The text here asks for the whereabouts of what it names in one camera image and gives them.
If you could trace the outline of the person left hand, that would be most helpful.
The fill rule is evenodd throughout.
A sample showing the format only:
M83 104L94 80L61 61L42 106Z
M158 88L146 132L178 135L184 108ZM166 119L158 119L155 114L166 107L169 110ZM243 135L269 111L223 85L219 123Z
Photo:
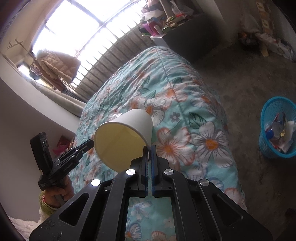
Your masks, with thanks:
M45 190L44 192L44 202L52 208L61 207L60 202L57 200L56 196L61 197L65 202L71 199L74 196L74 189L72 186L72 181L69 176L66 176L64 179L64 184L62 188L53 186Z

